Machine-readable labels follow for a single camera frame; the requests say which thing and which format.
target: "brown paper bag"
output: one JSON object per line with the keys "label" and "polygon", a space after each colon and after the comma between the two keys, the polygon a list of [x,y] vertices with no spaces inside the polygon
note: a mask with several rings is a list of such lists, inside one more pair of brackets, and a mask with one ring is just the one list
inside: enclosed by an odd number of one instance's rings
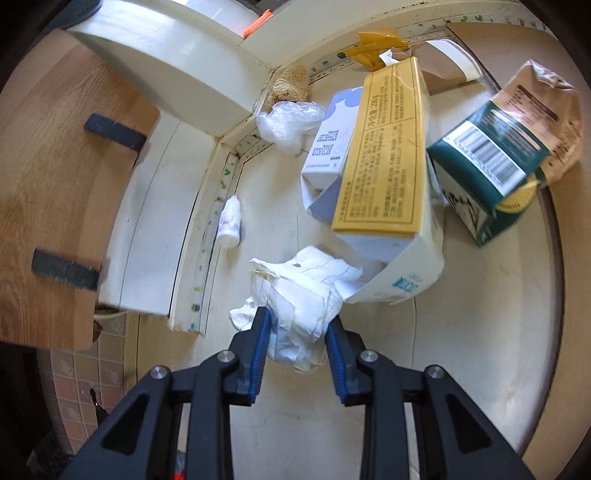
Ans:
{"label": "brown paper bag", "polygon": [[415,43],[407,51],[391,48],[380,56],[388,64],[384,55],[398,61],[410,56],[416,57],[429,93],[455,87],[482,76],[478,64],[471,56],[448,39]]}

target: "white plastic container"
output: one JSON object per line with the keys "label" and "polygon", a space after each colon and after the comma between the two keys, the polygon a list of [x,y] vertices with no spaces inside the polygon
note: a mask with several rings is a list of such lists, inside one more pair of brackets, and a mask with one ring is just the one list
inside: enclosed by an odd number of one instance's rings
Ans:
{"label": "white plastic container", "polygon": [[226,201],[217,227],[216,242],[219,242],[222,248],[238,246],[241,221],[240,200],[234,195]]}

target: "yellow packet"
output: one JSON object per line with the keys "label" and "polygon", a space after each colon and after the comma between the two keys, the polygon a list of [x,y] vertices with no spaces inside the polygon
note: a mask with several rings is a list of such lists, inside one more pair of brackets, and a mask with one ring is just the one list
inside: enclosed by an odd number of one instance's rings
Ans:
{"label": "yellow packet", "polygon": [[383,69],[386,64],[379,58],[379,55],[391,48],[400,50],[401,41],[389,40],[390,43],[376,44],[368,43],[355,47],[349,47],[343,52],[350,58],[358,61],[361,65],[369,68],[372,72]]}
{"label": "yellow packet", "polygon": [[399,33],[394,29],[376,30],[373,32],[359,32],[359,40],[362,44],[375,43],[376,45],[396,44],[395,48],[399,50],[407,50],[408,42],[403,40]]}

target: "wooden board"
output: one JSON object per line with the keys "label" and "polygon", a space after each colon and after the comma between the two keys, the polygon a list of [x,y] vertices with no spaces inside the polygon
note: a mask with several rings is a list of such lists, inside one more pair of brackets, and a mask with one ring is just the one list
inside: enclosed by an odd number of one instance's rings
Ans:
{"label": "wooden board", "polygon": [[517,25],[449,24],[503,86],[528,59],[563,76],[580,91],[583,158],[550,187],[564,266],[564,317],[556,371],[524,460],[538,480],[562,471],[591,424],[591,91],[564,47],[551,35]]}
{"label": "wooden board", "polygon": [[0,340],[88,348],[95,293],[31,272],[35,248],[96,269],[137,154],[85,132],[92,112],[149,135],[158,110],[63,31],[0,94]]}

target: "white label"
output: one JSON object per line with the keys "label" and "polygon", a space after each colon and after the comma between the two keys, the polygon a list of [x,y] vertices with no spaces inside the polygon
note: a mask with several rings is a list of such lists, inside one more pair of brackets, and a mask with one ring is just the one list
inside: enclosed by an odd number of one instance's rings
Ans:
{"label": "white label", "polygon": [[480,170],[503,197],[525,178],[519,165],[471,122],[462,123],[443,140]]}

